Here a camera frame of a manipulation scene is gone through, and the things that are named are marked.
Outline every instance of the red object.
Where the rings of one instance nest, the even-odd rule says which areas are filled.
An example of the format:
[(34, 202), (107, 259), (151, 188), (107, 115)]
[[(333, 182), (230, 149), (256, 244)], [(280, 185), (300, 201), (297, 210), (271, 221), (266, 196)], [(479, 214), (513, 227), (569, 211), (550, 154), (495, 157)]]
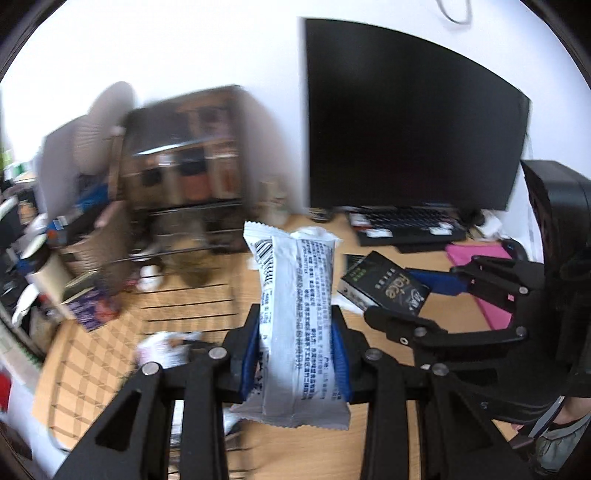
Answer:
[(5, 374), (0, 373), (0, 409), (8, 410), (8, 397), (10, 397), (10, 387), (12, 382)]

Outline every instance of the black box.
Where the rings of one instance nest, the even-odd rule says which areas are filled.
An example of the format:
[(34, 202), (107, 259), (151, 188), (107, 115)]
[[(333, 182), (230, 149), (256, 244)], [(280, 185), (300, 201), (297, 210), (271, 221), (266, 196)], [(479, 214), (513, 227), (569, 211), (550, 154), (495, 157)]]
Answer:
[(418, 315), (430, 289), (374, 251), (347, 270), (337, 291), (363, 311), (379, 306)]

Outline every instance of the barcode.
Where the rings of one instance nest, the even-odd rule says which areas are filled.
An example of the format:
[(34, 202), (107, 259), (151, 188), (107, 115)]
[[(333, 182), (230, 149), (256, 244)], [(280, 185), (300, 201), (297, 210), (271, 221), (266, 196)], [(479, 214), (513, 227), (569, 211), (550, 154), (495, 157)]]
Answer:
[(273, 241), (260, 240), (255, 243), (256, 261), (259, 270), (264, 275), (263, 286), (271, 285), (273, 281)]

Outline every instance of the white wall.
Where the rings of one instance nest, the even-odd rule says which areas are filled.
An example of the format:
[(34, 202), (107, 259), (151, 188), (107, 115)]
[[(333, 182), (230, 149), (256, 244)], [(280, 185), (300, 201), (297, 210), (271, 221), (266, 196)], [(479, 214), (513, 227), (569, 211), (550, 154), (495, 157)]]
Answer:
[[(465, 15), (464, 0), (444, 0)], [(354, 20), (455, 50), (532, 100), (536, 158), (591, 176), (591, 91), (550, 29), (519, 0), (472, 0), (473, 22), (452, 24), (436, 0), (69, 0), (22, 49), (2, 81), (5, 125), (17, 159), (85, 113), (117, 80), (138, 102), (228, 83), (248, 105), (249, 172), (282, 174), (294, 209), (307, 203), (306, 77), (299, 17)], [(521, 236), (527, 195), (518, 183), (504, 221)]]

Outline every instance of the blue gripper pad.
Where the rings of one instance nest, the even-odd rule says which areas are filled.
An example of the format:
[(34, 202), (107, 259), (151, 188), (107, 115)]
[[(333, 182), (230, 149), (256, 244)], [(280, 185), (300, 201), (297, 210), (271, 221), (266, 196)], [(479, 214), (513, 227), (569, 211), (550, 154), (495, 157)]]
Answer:
[(407, 271), (423, 285), (431, 289), (431, 293), (439, 293), (455, 297), (468, 291), (467, 280), (462, 280), (458, 275), (449, 272), (437, 272), (433, 270), (420, 270), (407, 268)]
[(335, 366), (336, 384), (340, 394), (348, 402), (351, 399), (351, 385), (349, 383), (349, 359), (345, 352), (345, 345), (338, 327), (332, 323), (330, 328), (331, 350), (333, 365)]
[(242, 363), (242, 381), (240, 386), (240, 395), (242, 400), (246, 400), (248, 394), (252, 391), (255, 382), (256, 362), (258, 362), (259, 341), (258, 341), (259, 324), (252, 329), (250, 338), (248, 339), (248, 346), (246, 347), (246, 354)]

